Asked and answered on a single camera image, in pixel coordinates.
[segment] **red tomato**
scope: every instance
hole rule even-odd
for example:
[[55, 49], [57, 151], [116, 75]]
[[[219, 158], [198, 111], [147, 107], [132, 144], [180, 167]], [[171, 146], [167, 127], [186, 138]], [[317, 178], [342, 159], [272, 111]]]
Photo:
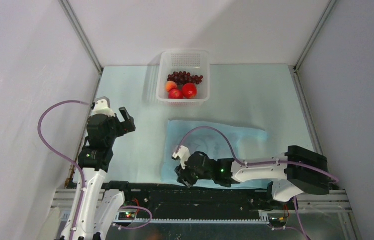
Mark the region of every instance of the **red tomato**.
[[192, 99], [197, 95], [197, 88], [193, 83], [187, 83], [182, 87], [182, 94], [188, 99]]
[[182, 95], [182, 92], [179, 89], [174, 88], [171, 91], [169, 91], [168, 98], [169, 99], [183, 99], [184, 96]]

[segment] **clear plastic container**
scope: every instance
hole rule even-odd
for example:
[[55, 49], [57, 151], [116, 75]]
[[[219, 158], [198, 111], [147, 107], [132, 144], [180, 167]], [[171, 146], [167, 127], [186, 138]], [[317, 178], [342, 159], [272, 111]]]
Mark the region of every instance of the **clear plastic container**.
[[[197, 95], [193, 99], [169, 99], [165, 85], [168, 75], [173, 72], [191, 73], [203, 76], [197, 87]], [[170, 106], [200, 106], [210, 96], [210, 65], [209, 53], [201, 50], [168, 50], [160, 57], [156, 97], [161, 103]]]

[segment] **light blue towel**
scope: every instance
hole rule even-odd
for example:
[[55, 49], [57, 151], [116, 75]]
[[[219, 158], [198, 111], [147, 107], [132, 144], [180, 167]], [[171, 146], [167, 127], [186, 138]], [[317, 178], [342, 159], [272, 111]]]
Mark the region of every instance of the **light blue towel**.
[[[265, 142], [268, 135], [265, 131], [247, 128], [235, 127], [219, 123], [212, 123], [206, 121], [183, 121], [170, 120], [168, 121], [166, 131], [166, 142], [164, 160], [162, 166], [162, 182], [166, 184], [180, 185], [176, 181], [177, 175], [175, 168], [179, 165], [179, 161], [171, 158], [173, 152], [176, 150], [181, 139], [193, 128], [200, 126], [209, 126], [221, 131], [231, 143], [235, 155], [239, 155], [239, 143], [244, 138], [254, 138], [258, 142]], [[232, 158], [228, 145], [225, 140], [215, 131], [210, 129], [199, 129], [191, 133], [185, 142], [184, 146], [188, 147], [190, 154], [194, 152], [204, 152], [210, 159], [227, 159]], [[231, 189], [266, 189], [269, 179], [265, 180], [251, 180], [240, 184], [232, 184]], [[211, 188], [211, 189], [227, 189], [226, 187], [214, 184], [212, 180], [198, 180], [195, 187]]]

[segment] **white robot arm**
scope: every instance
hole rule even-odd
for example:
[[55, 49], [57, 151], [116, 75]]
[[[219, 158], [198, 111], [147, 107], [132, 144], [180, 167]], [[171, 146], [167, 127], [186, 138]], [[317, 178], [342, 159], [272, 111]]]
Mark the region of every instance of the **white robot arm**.
[[203, 152], [190, 155], [187, 147], [180, 146], [172, 155], [180, 160], [175, 169], [177, 181], [186, 187], [193, 186], [197, 180], [213, 180], [223, 187], [239, 184], [249, 180], [272, 180], [268, 191], [272, 199], [286, 203], [301, 193], [326, 195], [329, 193], [329, 179], [318, 172], [297, 167], [287, 163], [296, 162], [310, 165], [322, 171], [327, 170], [324, 156], [298, 146], [289, 146], [286, 153], [270, 158], [238, 162], [233, 158], [209, 159]]
[[59, 240], [106, 239], [110, 225], [125, 202], [123, 192], [109, 190], [105, 192], [102, 204], [96, 211], [100, 190], [113, 157], [113, 143], [117, 137], [135, 131], [134, 118], [124, 107], [119, 111], [124, 122], [119, 122], [110, 108], [109, 99], [99, 98], [93, 104], [93, 115], [87, 121], [88, 137], [78, 156], [85, 187], [82, 187], [81, 182], [77, 184], [73, 207]]

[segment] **metal frame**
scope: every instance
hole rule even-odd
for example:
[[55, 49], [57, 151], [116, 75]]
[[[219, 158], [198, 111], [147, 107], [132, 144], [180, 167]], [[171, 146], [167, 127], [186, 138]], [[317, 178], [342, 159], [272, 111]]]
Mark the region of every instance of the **metal frame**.
[[[69, 0], [59, 0], [66, 16], [68, 17], [68, 20], [70, 21], [75, 33], [79, 37], [79, 40], [81, 41], [81, 44], [83, 45], [85, 51], [87, 52], [88, 56], [90, 57], [91, 61], [93, 62], [94, 66], [96, 67], [98, 73], [99, 73], [99, 79], [97, 81], [97, 85], [94, 90], [94, 96], [92, 101], [95, 99], [98, 86], [101, 79], [101, 74], [103, 72], [103, 67], [100, 64], [98, 57], [96, 56], [93, 47], [91, 46], [91, 43], [89, 42], [84, 30], [81, 27], [81, 24], [76, 17], [76, 14], [72, 8], [72, 6], [69, 3]], [[319, 33], [321, 32], [321, 29], [323, 28], [325, 22], [327, 21], [329, 15], [331, 14], [332, 10], [334, 9], [336, 3], [338, 0], [330, 0], [324, 9], [323, 14], [321, 15], [318, 23], [316, 24], [311, 36], [309, 37], [308, 41], [306, 42], [305, 47], [303, 48], [296, 64], [294, 66], [289, 66], [290, 73], [292, 77], [292, 81], [294, 84], [294, 88], [296, 89], [297, 97], [300, 103], [300, 107], [302, 109], [303, 117], [306, 122], [306, 126], [309, 132], [309, 135], [311, 137], [312, 146], [315, 152], [319, 154], [323, 154], [322, 147], [319, 141], [319, 138], [317, 136], [317, 131], [314, 125], [314, 122], [312, 120], [311, 111], [309, 108], [309, 105], [307, 104], [306, 97], [303, 91], [303, 87], [300, 83], [300, 78], [298, 75], [298, 71], [303, 65], [303, 62], [309, 52], [309, 50], [312, 48], [313, 43], [315, 42], [316, 38], [318, 37]], [[82, 133], [80, 137], [80, 146], [82, 145], [82, 139], [84, 136], [84, 132]], [[72, 178], [72, 175], [74, 173], [74, 169], [71, 168], [70, 171], [70, 179]], [[104, 191], [102, 190], [100, 194], [100, 198], [98, 200], [98, 206], [101, 204], [101, 199], [103, 197]], [[73, 203], [73, 197], [75, 195], [74, 189], [58, 189], [56, 191], [56, 194], [54, 196], [53, 202], [52, 202], [52, 208], [60, 207], [63, 209], [69, 209], [72, 207]], [[299, 212], [304, 214], [317, 214], [317, 213], [337, 213], [339, 221], [342, 226], [343, 234], [345, 239], [351, 239], [351, 240], [361, 240], [361, 236], [359, 233], [359, 230], [356, 225], [356, 221], [354, 219], [346, 192], [344, 190], [332, 190], [330, 191], [329, 195], [325, 196], [316, 196], [316, 195], [307, 195], [307, 194], [301, 194], [297, 196], [298, 200], [298, 206], [299, 206]], [[62, 216], [67, 216], [69, 214], [65, 214], [66, 211], [62, 212]], [[155, 219], [152, 222], [153, 223], [186, 223], [186, 224], [192, 224], [192, 223], [199, 223], [199, 224], [217, 224], [217, 223], [223, 223], [223, 224], [264, 224], [267, 220], [268, 214], [278, 213], [276, 210], [271, 212], [264, 212], [261, 211], [261, 219], [253, 220], [253, 221], [238, 221], [238, 220], [225, 220], [225, 221], [194, 221], [194, 220], [177, 220], [177, 219]], [[136, 222], [143, 222], [144, 219], [137, 219]]]
[[[75, 197], [75, 189], [58, 189], [54, 195], [51, 208], [59, 207], [62, 211], [62, 222], [66, 222]], [[97, 208], [100, 207], [104, 190], [100, 191]], [[353, 214], [349, 200], [344, 190], [331, 190], [329, 195], [300, 194], [297, 196], [298, 212], [301, 214], [337, 214], [344, 239], [360, 240], [359, 232], [353, 225]], [[280, 214], [281, 210], [259, 211], [260, 219], [255, 220], [179, 220], [179, 219], [153, 219], [152, 223], [160, 224], [267, 224], [270, 214]], [[134, 223], [143, 223], [147, 219], [136, 218]], [[119, 220], [116, 216], [114, 223], [128, 223], [132, 220]]]
[[70, 24], [72, 25], [73, 29], [75, 30], [76, 35], [78, 36], [79, 40], [81, 41], [82, 46], [85, 48], [88, 56], [90, 57], [91, 61], [93, 62], [94, 66], [96, 67], [99, 74], [103, 72], [103, 67], [101, 66], [93, 47], [91, 46], [90, 41], [87, 38], [84, 30], [79, 23], [78, 18], [76, 17], [75, 12], [73, 11], [72, 6], [69, 3], [69, 0], [59, 0], [60, 5], [62, 6], [63, 11], [65, 12], [66, 16]]
[[315, 28], [313, 29], [312, 34], [310, 35], [309, 39], [307, 40], [307, 43], [305, 47], [302, 50], [302, 53], [299, 56], [299, 59], [297, 59], [296, 65], [294, 66], [295, 70], [298, 71], [300, 67], [302, 66], [307, 53], [312, 48], [313, 43], [315, 42], [316, 37], [321, 32], [322, 27], [324, 26], [325, 22], [327, 21], [328, 17], [330, 16], [332, 10], [334, 9], [336, 3], [338, 0], [330, 0], [327, 4], [327, 6], [324, 9], [324, 12], [322, 13], [321, 17], [319, 18], [318, 23], [316, 24]]

